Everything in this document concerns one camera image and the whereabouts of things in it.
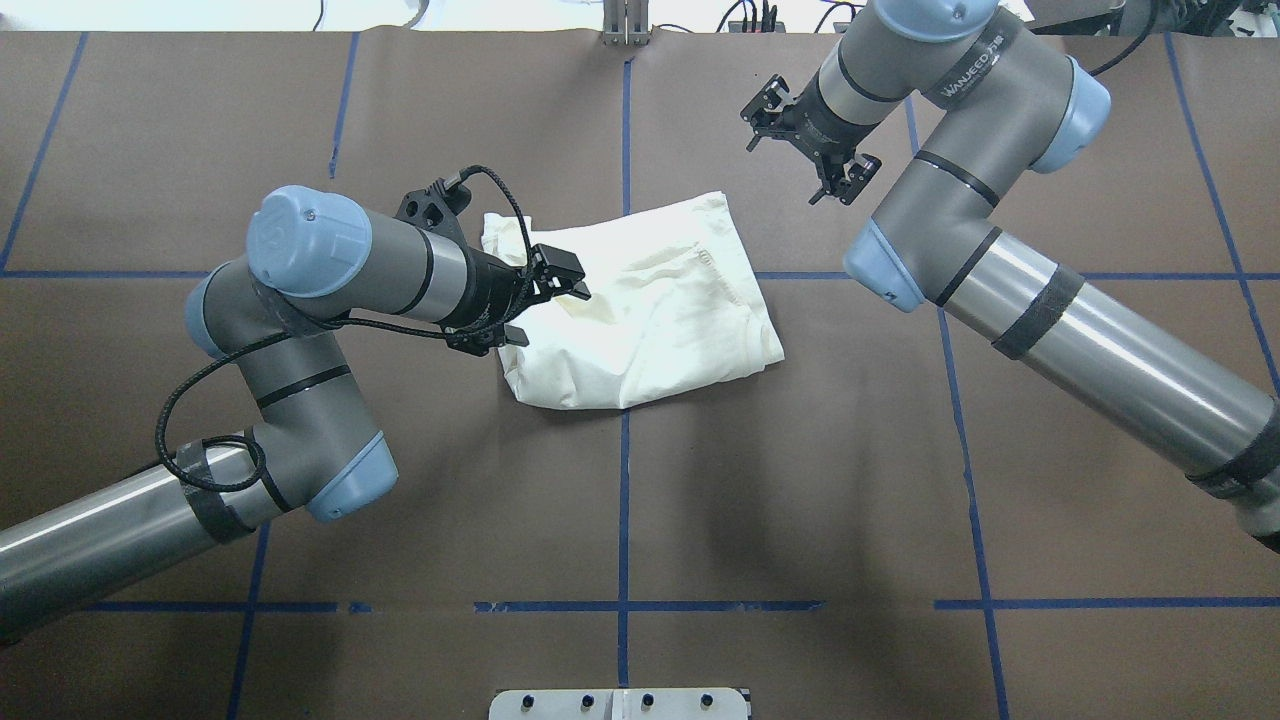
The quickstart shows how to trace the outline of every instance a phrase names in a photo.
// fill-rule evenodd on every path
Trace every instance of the wire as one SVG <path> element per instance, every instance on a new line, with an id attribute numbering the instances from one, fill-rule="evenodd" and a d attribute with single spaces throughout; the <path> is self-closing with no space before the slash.
<path id="1" fill-rule="evenodd" d="M 1147 14 L 1147 24 L 1142 28 L 1142 32 L 1138 33 L 1138 37 L 1135 37 L 1133 42 L 1129 44 L 1128 47 L 1121 50 L 1119 55 L 1111 58 L 1110 60 L 1098 65 L 1097 68 L 1089 70 L 1091 76 L 1098 77 L 1102 73 L 1110 70 L 1111 68 L 1119 65 L 1121 60 L 1132 55 L 1133 51 L 1137 50 L 1139 45 L 1142 45 L 1143 40 L 1147 40 L 1147 36 L 1151 35 L 1151 28 L 1156 27 L 1156 15 L 1160 14 L 1160 8 L 1158 8 L 1160 1 L 1161 0 L 1151 0 L 1151 12 Z"/>
<path id="2" fill-rule="evenodd" d="M 224 357 L 219 357 L 218 360 L 210 363 L 209 365 L 205 365 L 195 375 L 191 375 L 189 378 L 183 380 L 183 383 L 178 386 L 177 389 L 169 393 L 169 400 L 165 400 L 164 407 L 160 409 L 160 418 L 156 420 L 156 436 L 155 436 L 156 455 L 160 457 L 160 464 L 164 465 L 166 470 L 173 473 L 173 475 L 179 480 L 182 480 L 183 483 L 210 492 L 236 492 L 252 486 L 253 483 L 259 482 L 260 479 L 262 479 L 262 475 L 266 473 L 266 451 L 262 450 L 262 446 L 259 445 L 257 441 L 255 439 L 239 436 L 218 436 L 205 441 L 206 447 L 241 446 L 248 451 L 250 459 L 253 460 L 253 473 L 250 474 L 248 478 L 238 483 L 221 484 L 195 478 L 186 470 L 179 468 L 178 464 L 173 461 L 172 457 L 173 454 L 169 452 L 169 445 L 165 442 L 165 434 L 168 434 L 169 416 L 173 415 L 174 406 L 178 405 L 178 400 L 182 398 L 182 396 L 186 395 L 188 389 L 196 387 L 196 383 L 214 374 L 214 372 L 218 370 L 219 368 L 229 363 L 234 363 L 236 360 L 239 360 L 241 357 L 248 355 L 250 352 L 257 352 L 264 347 L 270 347 L 283 340 L 288 340 L 289 337 L 291 337 L 289 333 L 275 333 L 273 336 L 264 337 L 257 342 L 251 342 L 244 347 L 241 347 L 236 352 L 232 352 Z"/>
<path id="3" fill-rule="evenodd" d="M 750 5 L 754 9 L 755 8 L 755 0 L 737 0 L 736 3 L 733 3 L 732 5 L 730 5 L 728 10 L 724 10 L 724 17 L 721 18 L 721 24 L 716 26 L 716 32 L 719 32 L 719 31 L 724 29 L 724 23 L 728 22 L 728 17 L 733 14 L 733 10 L 739 5 L 742 6 L 742 32 L 746 32 L 746 22 L 748 22 L 746 6 Z"/>
<path id="4" fill-rule="evenodd" d="M 401 27 L 410 27 L 411 28 L 411 27 L 417 26 L 417 23 L 420 23 L 422 20 L 422 15 L 426 14 L 426 9 L 430 5 L 431 5 L 431 0 L 417 0 L 417 12 L 413 13 L 413 17 L 410 18 L 410 20 L 407 23 L 402 24 Z"/>
<path id="5" fill-rule="evenodd" d="M 822 14 L 822 19 L 818 20 L 818 27 L 813 28 L 814 33 L 822 32 L 822 23 L 827 22 L 827 18 L 836 12 L 836 8 L 849 8 L 849 22 L 854 22 L 854 18 L 858 17 L 858 5 L 852 3 L 832 3 L 831 8 L 827 8 L 827 12 Z"/>
<path id="6" fill-rule="evenodd" d="M 512 299 L 509 306 L 507 307 L 507 311 L 502 314 L 502 318 L 475 329 L 463 328 L 453 333 L 425 331 L 404 325 L 397 325 L 393 323 L 383 323 L 379 320 L 366 320 L 364 318 L 349 318 L 349 316 L 337 318 L 330 320 L 319 320 L 316 324 L 319 324 L 321 328 L 325 328 L 326 331 L 337 331 L 346 325 L 358 325 L 365 328 L 374 328 L 379 331 L 388 331 L 393 333 L 413 336 L 413 337 L 424 337 L 433 340 L 449 340 L 449 338 L 457 340 L 457 338 L 471 338 L 471 337 L 485 336 L 493 332 L 494 328 L 499 328 L 507 324 L 516 315 L 524 313 L 529 307 L 527 305 L 529 291 L 534 284 L 534 273 L 531 272 L 534 266 L 534 246 L 532 241 L 529 237 L 529 227 L 525 224 L 525 214 L 520 210 L 520 204 L 516 202 L 516 196 L 511 193 L 511 188 L 507 187 L 507 183 L 502 182 L 502 178 L 498 177 L 498 173 L 493 172 L 490 168 L 486 168 L 484 165 L 468 165 L 458 173 L 458 177 L 461 178 L 461 181 L 466 181 L 468 177 L 479 173 L 489 176 L 489 178 L 494 182 L 494 184 L 498 186 L 498 190 L 502 191 L 502 193 L 507 197 L 507 202 L 511 205 L 511 210 L 516 214 L 516 222 L 520 224 L 520 237 L 525 243 L 525 278 L 521 282 L 520 290 L 516 292 L 516 296 Z M 485 318 L 481 316 L 481 319 L 476 320 L 476 323 L 481 323 L 484 322 L 484 319 Z M 243 447 L 244 450 L 247 450 L 250 460 L 253 462 L 253 471 L 250 474 L 248 478 L 237 483 L 223 484 L 192 477 L 189 473 L 178 466 L 178 464 L 173 459 L 173 452 L 170 452 L 169 450 L 168 441 L 165 439 L 169 432 L 169 418 L 173 415 L 173 410 L 178 405 L 178 400 L 180 400 L 182 396 L 187 393 L 187 391 L 196 387 L 196 384 L 200 380 L 214 374 L 219 368 L 224 368 L 228 364 L 234 363 L 236 360 L 239 360 L 241 357 L 244 357 L 251 352 L 257 352 L 259 350 L 271 347 L 273 345 L 289 340 L 291 337 L 293 336 L 291 336 L 287 332 L 280 332 L 266 336 L 262 340 L 251 342 L 233 352 L 227 354 L 223 357 L 219 357 L 218 360 L 210 363 L 209 365 L 205 365 L 204 368 L 197 370 L 193 375 L 183 380 L 182 384 L 179 384 L 172 393 L 169 393 L 169 398 L 165 400 L 164 406 L 160 409 L 160 416 L 156 419 L 155 450 L 156 450 L 156 456 L 160 459 L 160 464 L 164 465 L 166 470 L 173 473 L 173 475 L 178 478 L 179 482 L 210 492 L 237 492 L 252 487 L 255 483 L 262 479 L 262 477 L 266 474 L 266 450 L 264 450 L 257 441 L 243 436 L 216 436 L 211 438 L 205 438 L 202 442 L 205 447 L 229 446 L 229 447 Z"/>

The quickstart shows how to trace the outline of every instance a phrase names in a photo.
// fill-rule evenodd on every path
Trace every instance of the white mounting plate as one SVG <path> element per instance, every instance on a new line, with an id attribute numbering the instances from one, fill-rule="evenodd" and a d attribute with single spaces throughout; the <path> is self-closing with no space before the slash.
<path id="1" fill-rule="evenodd" d="M 712 703 L 703 705 L 703 696 Z M 733 688 L 503 691 L 489 705 L 489 720 L 751 720 L 750 697 Z"/>

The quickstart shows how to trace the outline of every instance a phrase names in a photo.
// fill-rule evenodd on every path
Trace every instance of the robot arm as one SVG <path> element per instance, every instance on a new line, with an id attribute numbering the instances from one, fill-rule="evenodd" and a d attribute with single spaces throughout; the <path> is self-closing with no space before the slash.
<path id="1" fill-rule="evenodd" d="M 571 252 L 536 245 L 512 268 L 467 246 L 456 214 L 474 172 L 492 173 L 436 181 L 396 218 L 300 186 L 270 193 L 246 255 L 201 282 L 186 313 L 202 350 L 234 359 L 262 421 L 0 532 L 0 644 L 296 507 L 332 521 L 388 492 L 396 462 L 333 336 L 376 324 L 351 310 L 436 323 L 443 333 L 416 332 L 485 355 L 526 342 L 504 323 L 530 305 L 589 299 Z"/>
<path id="2" fill-rule="evenodd" d="M 1280 405 L 988 220 L 1025 169 L 1066 165 L 1105 123 L 1110 95 L 1074 59 L 996 0 L 872 0 L 804 92 L 774 76 L 748 102 L 748 149 L 786 140 L 818 168 L 810 202 L 847 205 L 879 167 L 856 145 L 916 90 L 947 114 L 846 272 L 902 311 L 945 309 L 1230 501 L 1280 552 Z"/>

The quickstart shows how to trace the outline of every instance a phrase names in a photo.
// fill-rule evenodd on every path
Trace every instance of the black strap band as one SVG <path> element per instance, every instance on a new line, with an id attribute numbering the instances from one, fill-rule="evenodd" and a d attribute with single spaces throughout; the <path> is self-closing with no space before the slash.
<path id="1" fill-rule="evenodd" d="M 404 313 L 417 307 L 417 304 L 421 302 L 422 297 L 426 295 L 426 288 L 431 286 L 431 270 L 433 265 L 435 265 L 435 254 L 431 252 L 431 238 L 426 237 L 426 232 L 424 232 L 422 228 L 413 229 L 417 231 L 417 234 L 422 236 L 422 245 L 426 247 L 426 269 L 422 270 L 422 284 L 419 286 L 417 295 L 413 296 L 413 300 L 408 301 L 408 305 L 392 313 L 393 315 L 403 315 Z"/>
<path id="2" fill-rule="evenodd" d="M 1010 360 L 1021 360 L 1066 313 L 1076 293 L 1084 287 L 1084 278 L 1075 270 L 1059 265 L 1048 284 L 1027 306 L 1021 316 L 997 337 L 991 346 Z"/>
<path id="3" fill-rule="evenodd" d="M 188 475 L 210 483 L 214 482 L 214 474 L 209 469 L 209 460 L 205 457 L 204 442 L 188 442 L 182 446 L 178 448 L 174 461 Z M 223 502 L 221 493 L 201 489 L 187 483 L 182 483 L 182 492 L 187 498 L 187 505 L 191 506 L 191 511 L 196 515 L 196 520 L 200 521 L 200 527 L 205 528 L 209 537 L 219 543 L 227 544 L 253 532 L 252 528 L 244 527 L 239 516 L 236 515 L 236 511 Z"/>
<path id="4" fill-rule="evenodd" d="M 906 99 L 906 95 L 902 95 L 900 97 L 884 97 L 883 95 L 876 95 L 874 92 L 858 85 L 858 81 L 854 79 L 854 76 L 849 73 L 849 68 L 845 65 L 845 55 L 840 50 L 836 50 L 836 61 L 840 64 L 840 74 L 845 76 L 845 82 L 847 82 L 849 87 L 852 87 L 854 91 L 858 92 L 858 95 L 861 95 L 863 97 L 872 100 L 874 102 L 901 102 L 902 100 Z"/>
<path id="5" fill-rule="evenodd" d="M 1249 486 L 1280 466 L 1280 402 L 1272 398 L 1271 418 L 1248 447 L 1221 468 L 1201 475 L 1187 475 L 1196 487 L 1213 497 L 1229 498 L 1249 491 Z"/>
<path id="6" fill-rule="evenodd" d="M 250 277 L 253 283 L 253 295 L 262 304 L 262 309 L 291 336 L 315 337 L 333 329 L 321 325 L 314 318 L 294 307 L 280 291 L 262 284 L 252 273 L 250 273 Z"/>
<path id="7" fill-rule="evenodd" d="M 298 380 L 296 383 L 287 384 L 287 386 L 282 387 L 280 389 L 269 392 L 269 393 L 264 395 L 262 397 L 259 397 L 257 398 L 257 407 L 259 407 L 259 410 L 266 410 L 266 407 L 269 405 L 271 405 L 274 402 L 279 402 L 279 401 L 284 400 L 285 397 L 289 397 L 292 395 L 297 395 L 297 393 L 300 393 L 300 392 L 302 392 L 305 389 L 311 389 L 315 386 L 317 386 L 320 383 L 329 382 L 329 380 L 332 380 L 334 378 L 340 378 L 343 375 L 349 375 L 349 374 L 351 374 L 351 368 L 347 366 L 347 365 L 338 365 L 337 368 L 329 368 L 328 370 L 325 370 L 323 373 L 316 373 L 316 374 L 311 375 L 310 378 L 302 378 L 301 380 Z"/>
<path id="8" fill-rule="evenodd" d="M 991 18 L 987 27 L 982 28 L 978 40 L 969 46 L 960 60 L 951 65 L 951 69 L 943 73 L 938 82 L 933 83 L 933 87 L 923 92 L 924 99 L 943 110 L 950 110 L 963 102 L 982 83 L 987 73 L 996 67 L 1000 56 L 1014 44 L 1021 26 L 1023 20 L 1018 15 L 1004 8 L 996 10 L 996 15 Z"/>
<path id="9" fill-rule="evenodd" d="M 960 272 L 956 273 L 956 275 L 951 278 L 951 282 L 947 283 L 947 287 L 945 287 L 942 292 L 938 293 L 938 297 L 933 301 L 934 305 L 942 307 L 943 305 L 947 304 L 947 300 L 951 300 L 951 296 L 955 295 L 956 288 L 960 287 L 960 283 L 963 283 L 964 279 L 969 277 L 969 273 L 973 272 L 973 268 L 974 265 L 978 264 L 978 260 L 982 260 L 983 255 L 986 255 L 987 251 L 991 250 L 991 246 L 996 242 L 996 238 L 1000 237 L 1001 233 L 1004 232 L 1005 231 L 997 227 L 991 228 L 991 232 L 988 232 L 987 237 L 982 240 L 982 243 L 979 243 L 978 247 L 974 249 L 973 255 L 970 255 L 969 259 L 964 261 L 964 265 L 960 268 Z"/>
<path id="10" fill-rule="evenodd" d="M 978 179 L 978 176 L 970 173 L 969 170 L 961 168 L 960 165 L 956 165 L 955 163 L 947 160 L 942 155 L 934 155 L 928 150 L 920 150 L 919 152 L 915 154 L 915 159 L 923 163 L 928 163 L 934 168 L 951 174 L 957 181 L 969 186 L 970 190 L 980 195 L 982 199 L 986 200 L 992 208 L 1000 205 L 1000 195 L 997 195 L 995 190 L 991 190 L 989 184 L 982 182 L 980 179 Z"/>

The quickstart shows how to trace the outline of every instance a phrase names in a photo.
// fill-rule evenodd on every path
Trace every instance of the white cloth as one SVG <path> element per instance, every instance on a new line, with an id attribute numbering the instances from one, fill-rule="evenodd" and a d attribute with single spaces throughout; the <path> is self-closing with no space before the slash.
<path id="1" fill-rule="evenodd" d="M 485 252 L 524 264 L 516 219 L 490 213 L 484 220 Z M 593 297 L 557 297 L 512 323 L 530 345 L 498 355 L 521 402 L 631 407 L 782 360 L 722 192 L 531 236 L 534 243 L 576 252 Z"/>

